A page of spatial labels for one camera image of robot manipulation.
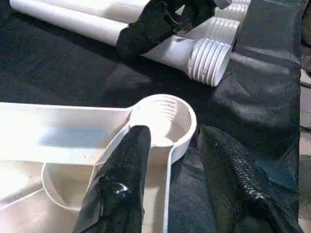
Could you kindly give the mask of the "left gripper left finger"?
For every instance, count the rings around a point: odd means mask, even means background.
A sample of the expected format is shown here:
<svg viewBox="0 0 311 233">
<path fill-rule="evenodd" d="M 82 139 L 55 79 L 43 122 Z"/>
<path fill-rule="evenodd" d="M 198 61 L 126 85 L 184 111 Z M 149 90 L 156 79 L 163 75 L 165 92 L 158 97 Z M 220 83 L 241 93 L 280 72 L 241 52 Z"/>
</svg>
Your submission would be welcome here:
<svg viewBox="0 0 311 233">
<path fill-rule="evenodd" d="M 141 232 L 150 146 L 149 127 L 129 130 L 91 182 L 73 232 Z"/>
</svg>

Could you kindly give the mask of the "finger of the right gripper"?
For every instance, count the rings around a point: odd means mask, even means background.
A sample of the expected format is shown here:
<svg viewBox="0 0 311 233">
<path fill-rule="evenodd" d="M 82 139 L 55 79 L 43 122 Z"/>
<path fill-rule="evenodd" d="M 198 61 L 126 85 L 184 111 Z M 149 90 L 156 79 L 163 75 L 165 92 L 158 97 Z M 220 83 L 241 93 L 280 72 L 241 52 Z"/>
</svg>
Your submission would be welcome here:
<svg viewBox="0 0 311 233">
<path fill-rule="evenodd" d="M 139 18 L 120 32 L 116 43 L 117 53 L 123 59 L 143 55 L 166 39 L 177 34 L 190 23 L 189 18 L 178 21 L 170 16 Z"/>
<path fill-rule="evenodd" d="M 162 30 L 181 30 L 195 26 L 214 14 L 212 0 L 151 0 L 150 23 Z"/>
</svg>

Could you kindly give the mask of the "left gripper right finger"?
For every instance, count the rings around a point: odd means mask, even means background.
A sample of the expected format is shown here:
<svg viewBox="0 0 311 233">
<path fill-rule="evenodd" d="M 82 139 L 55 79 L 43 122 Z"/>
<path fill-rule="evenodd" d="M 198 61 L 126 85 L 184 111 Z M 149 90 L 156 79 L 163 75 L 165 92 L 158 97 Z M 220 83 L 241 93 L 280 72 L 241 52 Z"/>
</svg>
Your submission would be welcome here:
<svg viewBox="0 0 311 233">
<path fill-rule="evenodd" d="M 200 158 L 220 233 L 299 233 L 288 200 L 278 201 L 266 173 L 227 133 L 200 127 Z"/>
</svg>

